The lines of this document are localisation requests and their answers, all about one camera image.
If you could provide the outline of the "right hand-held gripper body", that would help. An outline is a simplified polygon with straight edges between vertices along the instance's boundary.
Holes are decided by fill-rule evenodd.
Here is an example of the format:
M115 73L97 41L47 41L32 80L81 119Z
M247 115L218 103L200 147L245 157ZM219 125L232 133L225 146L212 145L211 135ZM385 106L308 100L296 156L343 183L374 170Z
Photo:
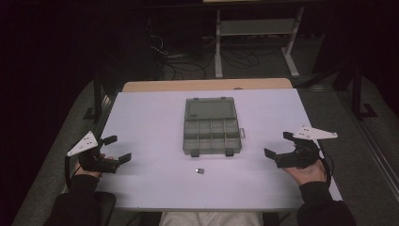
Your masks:
M318 139L337 138L335 132L302 126L294 134L295 149L290 153L276 154L275 162L278 168L302 168L313 165L320 157L321 149L315 143Z

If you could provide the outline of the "person's right hand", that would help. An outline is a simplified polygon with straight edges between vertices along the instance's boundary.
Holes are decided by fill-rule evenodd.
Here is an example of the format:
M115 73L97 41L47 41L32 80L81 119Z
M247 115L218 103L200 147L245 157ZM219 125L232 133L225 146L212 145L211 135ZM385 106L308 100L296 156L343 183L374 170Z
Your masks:
M326 170L320 160L305 169L286 168L284 169L300 185L310 182L325 182L327 180Z

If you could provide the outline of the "grey plastic compartment organizer box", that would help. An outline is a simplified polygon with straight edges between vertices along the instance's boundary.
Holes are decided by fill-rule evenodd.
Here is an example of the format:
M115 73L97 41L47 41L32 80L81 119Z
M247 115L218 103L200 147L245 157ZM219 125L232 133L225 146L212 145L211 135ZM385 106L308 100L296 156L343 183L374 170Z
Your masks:
M232 97L187 99L184 112L184 153L234 156L242 150L240 129Z

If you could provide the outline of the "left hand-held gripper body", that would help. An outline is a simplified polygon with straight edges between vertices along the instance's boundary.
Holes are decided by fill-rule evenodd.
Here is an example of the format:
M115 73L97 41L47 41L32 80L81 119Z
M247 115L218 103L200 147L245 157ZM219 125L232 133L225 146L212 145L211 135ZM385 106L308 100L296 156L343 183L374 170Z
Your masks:
M96 138L89 131L67 152L67 156L78 155L78 160L84 170L115 173L120 166L119 161L103 157L102 147L103 138Z

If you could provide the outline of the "metal floor rail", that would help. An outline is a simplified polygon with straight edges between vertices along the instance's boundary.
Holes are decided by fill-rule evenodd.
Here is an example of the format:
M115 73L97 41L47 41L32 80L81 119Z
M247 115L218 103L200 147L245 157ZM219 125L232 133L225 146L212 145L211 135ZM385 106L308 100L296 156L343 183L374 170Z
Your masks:
M373 138L370 130L365 125L363 117L357 116L353 112L349 104L349 99L344 94L339 93L338 96L342 105L358 128L363 140L366 142L371 152L371 157L373 158L377 168L390 188L392 195L399 202L399 176L394 172L387 158L377 145L377 142Z

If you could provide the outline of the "wooden table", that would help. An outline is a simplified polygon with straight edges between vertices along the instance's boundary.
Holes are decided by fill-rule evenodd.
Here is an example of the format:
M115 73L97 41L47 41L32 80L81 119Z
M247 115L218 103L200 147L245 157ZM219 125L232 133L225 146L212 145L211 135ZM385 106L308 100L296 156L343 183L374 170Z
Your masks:
M210 79L176 81L128 82L123 92L234 90L234 89L291 89L286 78Z

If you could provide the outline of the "person's left hand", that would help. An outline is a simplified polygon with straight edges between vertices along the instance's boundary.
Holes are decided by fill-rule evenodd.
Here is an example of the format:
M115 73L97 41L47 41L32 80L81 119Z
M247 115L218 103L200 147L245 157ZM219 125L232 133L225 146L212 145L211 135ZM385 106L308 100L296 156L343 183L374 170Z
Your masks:
M76 161L75 166L74 166L74 176L78 176L78 175L88 175L88 176L95 177L97 179L102 177L102 173L101 172L84 170L81 167L81 164L80 164L79 160Z

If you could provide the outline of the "white metal desk frame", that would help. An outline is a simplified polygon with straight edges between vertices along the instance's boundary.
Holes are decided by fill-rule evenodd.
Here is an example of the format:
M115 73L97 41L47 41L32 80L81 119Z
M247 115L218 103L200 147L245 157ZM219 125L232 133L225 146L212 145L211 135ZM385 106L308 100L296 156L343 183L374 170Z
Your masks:
M221 12L216 12L215 23L215 77L222 78L222 59L220 52L220 40L230 36L254 36L254 35L288 35L288 43L281 48L285 63L293 78L299 76L299 72L292 59L291 52L295 38L301 24L305 8L300 7L294 18L288 19L262 19L262 20L229 20L221 19Z

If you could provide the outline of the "black metal stand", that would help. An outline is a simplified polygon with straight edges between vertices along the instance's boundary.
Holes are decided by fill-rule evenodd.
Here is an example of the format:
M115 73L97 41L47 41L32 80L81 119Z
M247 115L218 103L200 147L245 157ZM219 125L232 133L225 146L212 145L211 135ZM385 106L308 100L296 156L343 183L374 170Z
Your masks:
M84 119L97 123L105 110L115 101L125 81L116 75L96 73L93 76L93 107L87 109Z
M375 118L377 114L370 104L363 104L361 102L361 68L360 64L356 61L354 64L354 74L352 80L352 100L351 110L359 121L364 118Z

